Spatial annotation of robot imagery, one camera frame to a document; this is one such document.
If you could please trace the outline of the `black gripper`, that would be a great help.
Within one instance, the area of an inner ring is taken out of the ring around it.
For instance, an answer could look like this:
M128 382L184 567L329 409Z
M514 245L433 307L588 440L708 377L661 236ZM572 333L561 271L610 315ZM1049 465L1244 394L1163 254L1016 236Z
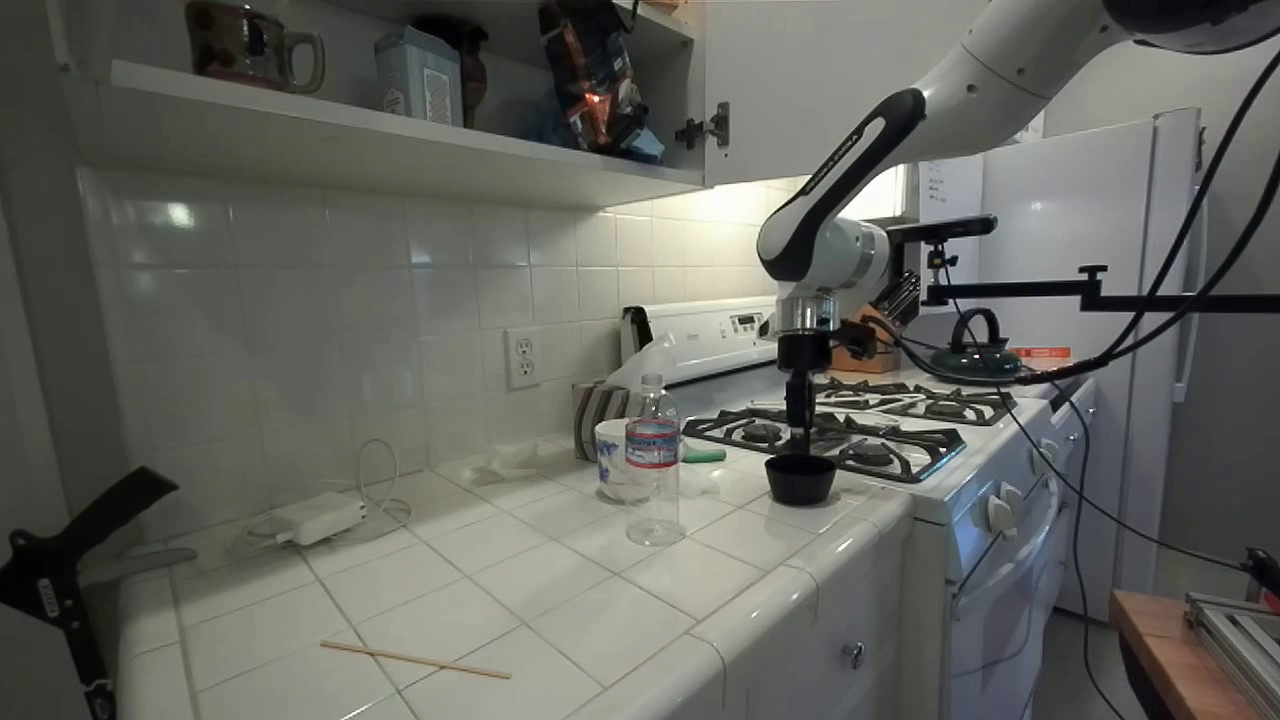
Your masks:
M774 364L786 377L784 411L792 434L812 434L817 426L817 394L812 377L833 364L828 333L784 333L774 344Z

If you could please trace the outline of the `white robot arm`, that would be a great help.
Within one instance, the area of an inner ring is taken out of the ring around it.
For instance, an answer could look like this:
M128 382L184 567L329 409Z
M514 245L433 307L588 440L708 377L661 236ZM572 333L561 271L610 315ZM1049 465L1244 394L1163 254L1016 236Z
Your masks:
M781 283L772 336L786 372L786 426L808 434L817 420L812 377L828 370L817 315L894 292L888 231L843 221L848 200L885 167L1011 142L1113 44L1221 57L1274 32L1280 0L986 0L961 44L872 104L754 231L754 261Z

